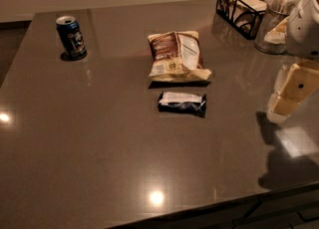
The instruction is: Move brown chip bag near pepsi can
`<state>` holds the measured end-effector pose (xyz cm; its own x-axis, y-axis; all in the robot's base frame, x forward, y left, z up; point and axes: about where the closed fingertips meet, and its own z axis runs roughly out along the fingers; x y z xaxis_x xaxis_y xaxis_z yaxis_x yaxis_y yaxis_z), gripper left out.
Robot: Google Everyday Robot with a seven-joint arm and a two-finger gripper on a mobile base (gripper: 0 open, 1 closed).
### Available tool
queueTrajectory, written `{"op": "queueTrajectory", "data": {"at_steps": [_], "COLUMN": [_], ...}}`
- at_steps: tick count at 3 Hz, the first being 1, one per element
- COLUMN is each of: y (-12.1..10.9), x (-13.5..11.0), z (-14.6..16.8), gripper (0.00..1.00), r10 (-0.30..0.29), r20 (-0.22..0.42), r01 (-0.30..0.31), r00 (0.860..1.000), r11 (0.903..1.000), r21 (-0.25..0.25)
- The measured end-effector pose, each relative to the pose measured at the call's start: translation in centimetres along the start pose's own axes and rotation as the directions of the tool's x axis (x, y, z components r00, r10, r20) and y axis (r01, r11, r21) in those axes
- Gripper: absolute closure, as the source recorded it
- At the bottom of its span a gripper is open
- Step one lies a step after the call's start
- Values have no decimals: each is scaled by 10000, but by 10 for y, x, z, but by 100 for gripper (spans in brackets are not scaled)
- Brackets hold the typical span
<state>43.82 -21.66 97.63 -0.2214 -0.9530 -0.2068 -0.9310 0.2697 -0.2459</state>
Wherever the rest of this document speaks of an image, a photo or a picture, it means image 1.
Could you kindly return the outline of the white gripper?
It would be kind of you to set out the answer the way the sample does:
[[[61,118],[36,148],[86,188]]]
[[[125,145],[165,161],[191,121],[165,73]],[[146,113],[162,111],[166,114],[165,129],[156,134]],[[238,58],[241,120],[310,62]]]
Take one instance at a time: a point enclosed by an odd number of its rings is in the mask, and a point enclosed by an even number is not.
[[[284,63],[275,80],[274,92],[267,105],[272,123],[285,122],[306,98],[319,88],[319,63],[301,60],[289,66]]]

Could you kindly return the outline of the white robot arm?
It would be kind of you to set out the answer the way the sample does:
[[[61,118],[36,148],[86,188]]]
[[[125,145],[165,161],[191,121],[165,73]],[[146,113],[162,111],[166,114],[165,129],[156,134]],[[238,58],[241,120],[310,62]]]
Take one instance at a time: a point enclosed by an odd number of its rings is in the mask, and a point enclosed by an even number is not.
[[[300,0],[264,40],[285,45],[298,59],[282,65],[267,106],[267,118],[283,123],[319,88],[319,0]]]

